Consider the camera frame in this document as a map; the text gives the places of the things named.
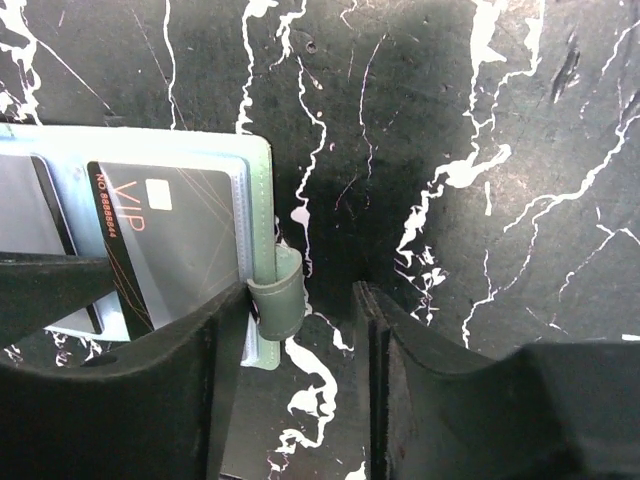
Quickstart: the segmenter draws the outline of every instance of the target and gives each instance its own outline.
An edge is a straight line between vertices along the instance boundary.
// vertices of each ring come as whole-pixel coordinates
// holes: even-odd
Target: green card holder
[[[302,256],[292,248],[276,245],[271,147],[258,136],[208,132],[166,131],[139,128],[106,128],[0,124],[0,141],[78,142],[92,147],[95,139],[120,144],[171,145],[171,150],[228,155],[241,158],[248,167],[251,200],[253,278],[249,289],[258,309],[258,356],[253,367],[273,370],[280,364],[280,341],[294,335],[305,313]]]

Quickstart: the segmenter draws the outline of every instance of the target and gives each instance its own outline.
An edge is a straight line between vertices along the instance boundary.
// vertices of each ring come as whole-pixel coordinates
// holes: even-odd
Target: white marble vein
[[[633,102],[634,99],[636,99],[636,94],[632,95],[629,98],[629,103]],[[531,210],[531,208],[533,208],[537,203],[541,202],[542,200],[550,201],[549,204],[546,206],[546,208],[544,208],[544,210],[542,210],[540,213],[534,215],[531,218],[531,225],[533,225],[533,236],[531,237],[531,240],[529,242],[529,249],[528,249],[527,256],[525,258],[524,263],[522,264],[522,267],[520,268],[520,271],[514,276],[511,282],[502,289],[503,291],[508,290],[513,285],[515,285],[515,283],[520,279],[520,276],[527,269],[527,266],[531,261],[533,249],[535,247],[536,240],[538,238],[538,234],[540,231],[540,228],[539,228],[540,219],[545,215],[547,215],[549,212],[551,212],[558,205],[561,205],[566,201],[575,201],[582,198],[582,196],[591,188],[598,174],[602,172],[605,168],[607,168],[607,166],[612,162],[616,154],[620,153],[620,151],[622,150],[622,147],[626,143],[627,130],[638,118],[640,118],[640,113],[636,113],[635,115],[629,115],[628,118],[623,118],[623,122],[618,123],[614,131],[614,134],[617,137],[617,142],[615,146],[607,152],[607,154],[602,159],[602,162],[600,162],[597,166],[595,166],[594,168],[592,168],[587,172],[585,177],[580,182],[580,188],[578,188],[574,192],[568,192],[568,193],[563,193],[559,195],[545,194],[545,195],[540,195],[534,198],[531,202],[529,202],[525,206],[524,211],[520,215],[518,215],[518,217],[513,222],[511,222],[510,224],[504,227],[503,231],[507,232],[511,228],[518,225],[522,221],[522,219],[527,215],[529,210]]]
[[[496,52],[491,46],[491,40],[496,30],[496,22],[500,15],[508,7],[506,0],[498,0],[495,3],[483,0],[474,0],[476,11],[473,18],[473,27],[471,30],[469,49],[471,56],[472,75],[470,80],[469,106],[463,116],[468,117],[472,123],[474,133],[470,139],[471,151],[466,159],[454,160],[448,164],[439,166],[436,169],[433,181],[427,184],[427,188],[421,192],[421,202],[419,205],[411,207],[411,213],[404,223],[404,234],[400,240],[396,253],[400,258],[396,258],[396,272],[407,279],[422,295],[422,299],[418,306],[412,312],[412,316],[420,318],[418,312],[426,310],[424,319],[430,322],[433,319],[433,312],[436,311],[432,307],[432,296],[430,290],[437,284],[444,281],[446,277],[444,271],[440,267],[436,267],[434,257],[427,246],[423,251],[415,251],[411,244],[417,239],[419,233],[423,233],[426,226],[427,214],[431,201],[441,197],[444,194],[444,186],[448,185],[454,188],[467,188],[472,185],[479,175],[488,172],[497,165],[506,162],[512,155],[512,148],[508,144],[498,145],[498,152],[488,161],[476,163],[480,154],[480,145],[477,140],[481,135],[481,131],[487,125],[491,126],[491,130],[495,129],[495,116],[493,111],[497,105],[500,95],[500,89],[506,85],[510,78],[517,75],[532,76],[540,63],[540,35],[543,29],[544,21],[544,0],[539,0],[535,4],[538,5],[536,18],[527,18],[525,22],[529,26],[529,34],[524,39],[524,45],[529,50],[530,68],[526,71],[510,72],[505,75],[498,83],[496,91],[493,93],[494,106],[491,109],[491,117],[484,121],[476,118],[476,103],[478,100],[478,77],[482,64],[493,62],[507,62],[504,55]],[[426,273],[417,276],[410,273],[414,266],[421,267],[421,270],[428,269]]]
[[[64,367],[69,363],[69,357],[72,356],[71,352],[65,350],[65,344],[67,343],[67,339],[69,338],[67,335],[59,332],[52,332],[47,330],[47,334],[50,334],[53,337],[53,343],[58,350],[56,352],[56,366]]]
[[[493,205],[491,205],[491,182],[489,180],[484,182],[484,196],[487,199],[487,207],[484,209],[484,214],[490,217]]]
[[[336,199],[336,204],[334,207],[334,211],[338,211],[338,208],[340,207],[340,202],[342,201],[342,197],[344,197],[345,193],[347,193],[349,191],[349,189],[351,188],[351,186],[355,183],[355,181],[358,179],[358,174],[354,173],[353,174],[353,178],[349,181],[349,183],[347,183],[347,185],[344,187],[344,189],[342,190],[342,192],[340,192],[340,195],[338,195],[338,198]]]
[[[307,75],[309,76],[309,80],[311,80],[311,84],[318,90],[324,90],[324,87],[322,86],[322,84],[318,81],[318,79],[316,77],[314,77],[313,75],[311,75],[311,72],[309,70],[307,70],[305,68],[304,70]]]
[[[494,289],[493,285],[491,284],[491,277],[489,277],[489,270],[487,267],[488,261],[489,261],[489,250],[485,250],[483,267],[484,267],[484,278],[487,280],[487,296],[482,300],[474,302],[473,305],[471,306],[471,311],[469,312],[469,315],[467,316],[467,318],[465,318],[462,321],[462,341],[464,342],[465,348],[469,348],[469,336],[471,335],[471,332],[469,331],[469,322],[473,318],[473,315],[475,314],[476,309],[480,305],[493,302],[494,296],[498,291],[497,289]]]
[[[562,292],[564,292],[564,290],[569,286],[569,284],[571,283],[571,279],[575,277],[578,273],[580,273],[580,271],[583,268],[589,265],[589,262],[591,262],[593,257],[595,257],[599,252],[601,252],[609,244],[609,242],[613,240],[618,234],[626,235],[627,237],[631,238],[634,242],[636,242],[638,246],[640,246],[640,239],[638,239],[638,237],[636,237],[636,235],[631,230],[629,230],[629,228],[624,227],[624,228],[618,228],[616,230],[610,230],[609,228],[602,225],[602,223],[600,223],[600,209],[597,209],[596,212],[598,216],[598,223],[596,224],[596,228],[604,232],[606,234],[606,237],[600,243],[600,245],[593,252],[591,252],[580,265],[578,265],[578,267],[575,270],[572,270],[569,273],[567,273],[564,279],[564,283],[562,284],[562,286],[560,287],[560,290],[558,291],[558,301],[562,301]]]
[[[18,120],[26,120],[31,116],[34,121],[40,124],[38,117],[38,100],[35,93],[40,89],[42,81],[40,76],[33,68],[33,61],[38,49],[38,39],[31,33],[27,26],[24,8],[27,6],[26,0],[5,0],[6,9],[0,8],[0,20],[7,30],[17,33],[24,37],[27,44],[20,48],[15,45],[4,43],[0,39],[0,51],[10,52],[11,60],[20,69],[20,80],[22,83],[22,91],[24,101],[17,105],[16,118]]]
[[[349,58],[349,70],[347,71],[347,82],[351,81],[351,69],[353,68],[354,48],[351,49],[351,58]]]
[[[342,13],[340,14],[340,18],[342,19],[342,21],[344,22],[344,24],[349,27],[351,30],[353,30],[353,27],[351,26],[351,24],[347,21],[347,19],[345,18],[345,16],[348,13],[353,13],[355,11],[355,9],[358,8],[358,0],[352,0],[351,1],[351,6],[345,8]]]
[[[27,6],[26,0],[6,0],[6,9],[0,9],[0,21],[4,24],[7,30],[17,33],[25,38],[27,41],[24,47],[16,45],[9,45],[0,40],[0,51],[10,52],[13,63],[16,64],[16,68],[20,72],[20,81],[22,85],[22,92],[24,101],[16,101],[15,95],[4,92],[2,100],[0,100],[0,111],[6,112],[8,105],[8,98],[12,100],[12,103],[16,106],[15,117],[17,120],[26,120],[28,117],[32,117],[36,124],[41,124],[38,116],[37,108],[39,105],[36,99],[36,92],[42,86],[42,79],[40,75],[35,71],[33,62],[35,59],[38,45],[41,45],[46,51],[48,51],[61,65],[63,65],[69,73],[71,73],[84,87],[91,92],[108,110],[111,110],[109,105],[98,95],[98,93],[91,88],[91,86],[84,81],[84,79],[78,75],[78,73],[71,68],[56,51],[48,44],[36,38],[31,32],[28,26],[27,18],[24,13],[24,9]]]
[[[160,61],[158,60],[158,56],[156,55],[155,50],[153,49],[153,46],[151,45],[151,42],[149,41],[149,37],[147,36],[147,32],[145,32],[144,27],[142,26],[142,23],[140,22],[140,18],[138,18],[138,15],[136,14],[136,12],[131,9],[131,14],[133,15],[133,18],[136,21],[136,24],[138,25],[138,28],[140,29],[140,33],[142,33],[142,36],[144,37],[144,41],[147,45],[147,48],[149,49],[149,52],[151,52],[151,56],[153,57],[153,61],[156,64],[156,67],[158,68],[158,72],[160,72],[160,75],[162,75],[162,80],[164,81],[164,84],[167,87],[167,96],[169,97],[169,103],[171,106],[171,116],[173,121],[175,122],[175,112],[178,113],[178,116],[180,117],[180,121],[182,122],[182,125],[184,127],[185,130],[187,130],[187,124],[184,120],[184,117],[182,115],[182,112],[180,111],[180,106],[178,105],[178,102],[176,102],[175,96],[173,95],[173,86],[170,86],[170,81],[174,82],[175,85],[175,80],[176,80],[176,63],[175,63],[175,58],[172,58],[172,74],[169,78],[169,80],[167,80],[167,76],[165,76],[164,74],[164,70],[162,70],[162,67],[160,66]],[[170,50],[170,56],[173,55],[173,47],[171,47],[171,43],[169,43],[167,45],[167,41],[169,40],[169,31],[168,31],[168,21],[167,21],[167,30],[166,30],[166,37],[165,37],[165,46],[167,48],[167,50]]]
[[[309,240],[309,222],[311,214],[308,209],[309,198],[304,196],[304,191],[307,186],[307,182],[311,177],[317,164],[317,155],[324,149],[327,138],[327,125],[322,120],[319,120],[320,114],[313,114],[304,101],[304,95],[306,93],[306,87],[304,85],[304,73],[305,68],[300,57],[297,57],[299,70],[298,70],[298,101],[302,110],[305,112],[307,118],[313,126],[320,127],[320,138],[317,146],[309,154],[310,164],[305,169],[305,173],[300,181],[298,189],[296,190],[296,198],[302,202],[302,205],[298,206],[291,212],[291,219],[300,225],[304,229],[305,236],[305,263],[307,265],[307,272],[305,277],[308,279],[313,275],[313,261],[311,259],[311,244]],[[340,330],[334,327],[329,319],[320,312],[315,312],[313,307],[309,303],[309,292],[306,287],[304,289],[305,295],[305,319],[317,316],[322,318],[327,325],[333,329],[333,344],[341,351],[353,351],[353,347],[346,345],[342,339]],[[296,452],[297,445],[301,445],[303,448],[318,448],[324,441],[324,431],[328,423],[330,423],[335,417],[335,411],[337,408],[335,398],[338,393],[338,384],[331,374],[331,371],[324,365],[318,357],[310,350],[296,343],[293,337],[285,341],[285,352],[291,358],[291,361],[308,375],[319,375],[323,380],[324,385],[320,387],[314,387],[313,385],[305,390],[296,392],[289,404],[287,410],[290,414],[293,414],[294,410],[304,412],[308,416],[315,419],[317,422],[317,437],[315,439],[309,438],[302,431],[293,428],[285,429],[280,435],[281,442],[274,453],[281,455],[283,462],[279,463],[273,460],[271,457],[267,458],[271,470],[269,478],[272,478],[274,473],[282,473],[289,465],[289,456]],[[322,398],[322,403],[318,401],[318,396]]]
[[[344,480],[367,480],[367,476],[364,473],[364,464],[365,462],[362,462],[360,468],[355,472],[349,473]]]
[[[557,316],[557,315],[556,315],[555,313],[553,314],[553,318],[552,318],[551,322],[547,323],[547,322],[545,322],[544,320],[542,320],[540,317],[538,317],[535,313],[533,313],[533,310],[531,310],[529,307],[525,307],[525,310],[526,310],[526,311],[527,311],[527,312],[528,312],[528,313],[529,313],[533,318],[535,318],[536,320],[538,320],[540,323],[543,323],[543,324],[547,325],[548,327],[553,328],[554,330],[559,330],[559,331],[561,331],[562,333],[564,333],[565,335],[569,335],[569,333],[568,333],[566,330],[564,330],[563,328],[561,328],[560,326],[558,326],[558,325],[556,324],[556,316]]]
[[[236,133],[240,134],[248,134],[251,132],[244,128],[247,123],[252,123],[253,120],[249,118],[247,115],[247,109],[251,108],[253,105],[253,99],[249,95],[249,89],[253,84],[253,68],[255,66],[255,56],[253,54],[253,49],[251,48],[251,43],[249,42],[249,19],[254,18],[262,18],[267,13],[267,10],[272,7],[276,7],[278,2],[275,0],[249,0],[247,6],[242,15],[242,42],[244,45],[244,49],[247,52],[247,57],[249,58],[249,63],[247,64],[247,71],[249,72],[249,76],[247,77],[246,83],[242,86],[242,102],[240,102],[240,107],[238,111],[238,120],[236,121]]]
[[[280,16],[280,25],[276,30],[276,38],[280,39],[282,44],[282,54],[277,62],[273,63],[269,68],[274,68],[280,65],[289,55],[293,53],[293,46],[291,45],[291,24],[294,20],[298,20],[304,17],[307,13],[307,0],[302,0],[300,4],[300,10],[298,12],[289,12]]]
[[[371,178],[371,162],[373,161],[373,145],[371,144],[371,142],[369,141],[369,139],[367,138],[367,126],[364,123],[364,119],[362,118],[362,112],[364,111],[364,92],[367,88],[367,79],[369,78],[369,70],[371,69],[371,64],[373,63],[373,59],[376,57],[376,54],[378,53],[378,49],[380,48],[380,45],[382,45],[382,42],[384,42],[385,38],[387,38],[387,34],[385,33],[384,35],[382,35],[382,37],[380,37],[380,40],[378,40],[378,43],[376,44],[375,48],[373,49],[373,53],[371,54],[371,57],[369,57],[369,61],[367,62],[367,66],[364,69],[364,75],[362,76],[362,88],[360,89],[360,104],[359,104],[359,109],[358,109],[358,123],[360,124],[360,127],[362,128],[362,138],[364,139],[364,141],[367,143],[367,146],[369,147],[369,156],[367,157],[367,171],[368,171],[368,175],[367,175],[367,179]]]
[[[600,78],[598,79],[598,85],[600,84],[600,82],[604,78],[605,74],[607,73],[607,70],[611,66],[611,63],[618,56],[618,49],[620,48],[620,44],[626,38],[626,36],[629,35],[629,33],[631,33],[632,30],[634,30],[636,27],[638,27],[638,25],[640,25],[640,20],[637,20],[631,26],[629,26],[629,27],[625,28],[624,30],[622,30],[622,32],[620,34],[618,34],[618,32],[616,31],[616,35],[618,35],[618,39],[616,40],[616,42],[613,45],[613,51],[612,51],[611,55],[609,56],[609,58],[607,58],[607,61],[604,63],[604,65],[600,69]],[[596,88],[593,89],[592,93],[596,93],[597,91],[598,91],[598,86],[596,86]],[[579,115],[581,120],[584,120],[584,112],[585,112],[585,110],[587,109],[587,107],[589,106],[590,103],[591,103],[591,99],[588,98],[582,104],[582,106],[580,107],[580,112],[579,112],[578,115]]]
[[[10,345],[5,348],[4,353],[6,353],[9,357],[9,360],[11,360],[15,364],[24,362],[24,358],[22,358],[22,352],[15,345]]]
[[[306,168],[302,180],[300,181],[300,185],[296,190],[296,198],[302,202],[302,205],[295,208],[293,212],[291,212],[291,219],[294,222],[302,225],[304,229],[304,238],[306,242],[304,258],[307,264],[307,276],[310,277],[313,275],[313,262],[311,261],[311,241],[309,239],[309,220],[311,218],[311,214],[309,213],[308,205],[309,198],[303,196],[305,188],[307,187],[307,182],[311,177],[311,174],[316,168],[316,163],[318,161],[317,155],[324,149],[324,144],[327,139],[327,124],[322,120],[319,120],[316,115],[311,113],[307,105],[304,103],[304,94],[306,93],[306,88],[303,82],[303,74],[304,74],[304,65],[302,64],[302,60],[298,57],[298,65],[300,66],[300,70],[298,72],[298,101],[300,102],[300,106],[304,110],[305,114],[311,121],[311,124],[314,126],[320,127],[320,140],[318,141],[318,146],[309,154],[309,159],[311,160],[309,166]]]
[[[176,128],[176,103],[173,98],[173,87],[176,84],[176,57],[173,53],[173,46],[171,45],[171,40],[169,40],[169,22],[171,21],[171,1],[165,0],[165,13],[164,20],[162,22],[162,35],[164,37],[164,43],[167,46],[167,51],[169,52],[169,56],[171,57],[171,80],[169,81],[169,85],[167,86],[167,97],[169,99],[169,103],[171,104],[171,126],[170,129],[174,130]]]
[[[89,354],[84,359],[85,362],[102,355],[102,346],[92,338],[80,337],[80,343],[89,350]]]

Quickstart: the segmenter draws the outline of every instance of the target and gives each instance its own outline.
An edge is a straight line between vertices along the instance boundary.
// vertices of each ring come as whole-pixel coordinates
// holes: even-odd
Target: card holder
[[[275,243],[272,158],[266,140],[248,135],[135,128],[0,125],[0,153],[59,158],[71,152],[99,163],[125,151],[132,158],[149,151],[183,155],[215,152],[217,156],[240,158],[246,164],[252,254],[247,281],[260,316],[257,331],[255,324],[249,328],[257,356],[248,364],[276,368],[280,362],[279,341],[294,335],[301,326],[305,294],[300,253]]]

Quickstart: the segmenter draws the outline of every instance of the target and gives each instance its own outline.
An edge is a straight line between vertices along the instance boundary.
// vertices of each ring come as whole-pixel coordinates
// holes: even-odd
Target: gray card
[[[0,251],[74,254],[46,165],[39,158],[0,155],[0,225]],[[95,321],[82,309],[55,325],[95,332]]]
[[[107,162],[88,171],[132,340],[240,279],[228,174]]]

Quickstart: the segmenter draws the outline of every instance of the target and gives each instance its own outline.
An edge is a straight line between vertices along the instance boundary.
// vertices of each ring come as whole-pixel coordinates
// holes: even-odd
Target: black marble surface
[[[0,113],[270,141],[316,313],[277,371],[244,369],[225,470],[356,480],[355,280],[494,358],[640,339],[638,8],[0,0]],[[47,334],[7,354],[108,347]]]

